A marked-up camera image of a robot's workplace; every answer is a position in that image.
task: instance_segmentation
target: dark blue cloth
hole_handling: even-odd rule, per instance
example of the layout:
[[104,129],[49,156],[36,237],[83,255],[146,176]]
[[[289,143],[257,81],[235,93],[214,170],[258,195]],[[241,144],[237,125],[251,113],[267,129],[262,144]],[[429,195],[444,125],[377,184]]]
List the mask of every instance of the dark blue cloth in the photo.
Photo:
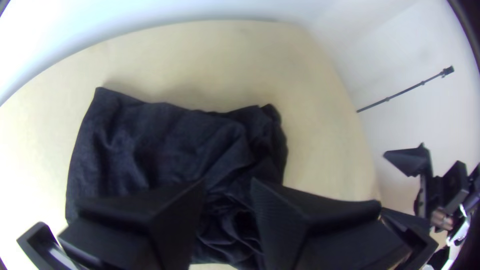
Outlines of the dark blue cloth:
[[250,183],[255,177],[281,184],[286,160],[286,138],[272,105],[204,112],[99,87],[73,149],[65,216],[69,223],[77,217],[79,198],[204,179],[206,199],[192,263],[261,270]]

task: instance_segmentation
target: beige floor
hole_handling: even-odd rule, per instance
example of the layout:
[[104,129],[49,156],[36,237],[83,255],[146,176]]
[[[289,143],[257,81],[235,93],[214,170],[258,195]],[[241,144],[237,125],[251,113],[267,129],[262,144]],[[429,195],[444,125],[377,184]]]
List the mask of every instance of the beige floor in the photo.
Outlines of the beige floor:
[[0,107],[0,257],[9,269],[33,268],[15,242],[30,226],[44,221],[54,234],[66,226],[70,156],[97,86],[209,111],[272,103],[288,138],[287,186],[342,200],[378,198],[354,107],[305,30],[254,21],[162,26],[76,53]]

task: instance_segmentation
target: wrinkled cloth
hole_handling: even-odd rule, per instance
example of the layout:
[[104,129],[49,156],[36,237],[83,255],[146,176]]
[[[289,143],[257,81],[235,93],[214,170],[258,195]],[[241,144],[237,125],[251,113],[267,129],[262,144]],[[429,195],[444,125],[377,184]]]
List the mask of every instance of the wrinkled cloth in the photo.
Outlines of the wrinkled cloth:
[[281,184],[286,137],[272,105],[231,112],[146,103],[102,87],[73,149],[65,216],[75,201],[134,194],[164,185],[205,182],[192,263],[265,268],[250,198],[253,177]]

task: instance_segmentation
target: metal rod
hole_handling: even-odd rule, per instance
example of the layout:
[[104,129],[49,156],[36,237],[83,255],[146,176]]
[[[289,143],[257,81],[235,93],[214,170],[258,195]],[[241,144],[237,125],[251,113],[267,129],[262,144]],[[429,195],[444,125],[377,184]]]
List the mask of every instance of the metal rod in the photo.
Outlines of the metal rod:
[[398,97],[398,96],[400,96],[400,95],[403,95],[403,94],[407,93],[408,91],[413,90],[413,89],[415,89],[415,88],[417,88],[417,87],[419,87],[419,86],[423,86],[423,85],[425,85],[426,83],[430,82],[431,80],[436,79],[436,78],[438,78],[438,77],[440,77],[440,76],[443,78],[443,77],[447,76],[448,74],[453,73],[454,71],[455,71],[455,70],[454,70],[454,67],[453,67],[453,66],[449,66],[449,67],[447,67],[447,68],[444,68],[444,69],[443,69],[440,73],[438,73],[437,75],[435,75],[435,76],[433,76],[433,77],[430,77],[430,78],[428,78],[428,79],[426,79],[426,80],[423,80],[423,81],[421,81],[420,83],[417,83],[417,84],[415,84],[414,86],[412,86],[412,87],[410,87],[410,88],[407,88],[407,89],[405,89],[405,90],[403,90],[403,91],[401,91],[401,92],[398,92],[398,93],[396,93],[396,94],[394,94],[394,95],[391,95],[391,96],[386,97],[386,98],[384,98],[384,99],[382,99],[382,100],[380,100],[380,101],[377,101],[377,102],[375,102],[375,103],[373,103],[373,104],[370,104],[370,105],[368,105],[368,106],[366,106],[366,107],[363,107],[363,108],[357,110],[356,112],[357,112],[357,113],[360,113],[360,112],[363,112],[363,111],[368,110],[368,109],[370,109],[370,108],[373,108],[373,107],[375,107],[375,106],[377,106],[377,105],[380,105],[380,104],[382,104],[382,103],[384,103],[384,102],[389,102],[389,101],[390,101],[391,99],[393,99],[393,98],[396,98],[396,97]]

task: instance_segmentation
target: white wall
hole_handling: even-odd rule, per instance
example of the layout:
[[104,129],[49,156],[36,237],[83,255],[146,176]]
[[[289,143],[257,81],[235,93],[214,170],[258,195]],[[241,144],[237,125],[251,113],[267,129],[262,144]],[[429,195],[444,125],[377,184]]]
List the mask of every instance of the white wall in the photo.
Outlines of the white wall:
[[0,105],[59,60],[153,26],[208,19],[307,25],[335,0],[12,0],[0,17]]
[[382,158],[385,151],[425,142],[437,175],[456,160],[465,162],[469,173],[480,162],[479,71],[446,0],[340,1],[312,31],[358,109],[450,65],[455,68],[445,78],[359,114],[385,206],[412,212],[419,186]]
[[362,112],[383,203],[411,211],[418,186],[381,158],[425,142],[435,173],[480,161],[480,78],[446,0],[12,0],[0,17],[0,104],[62,58],[108,38],[200,19],[302,24],[361,108],[453,65],[455,73]]

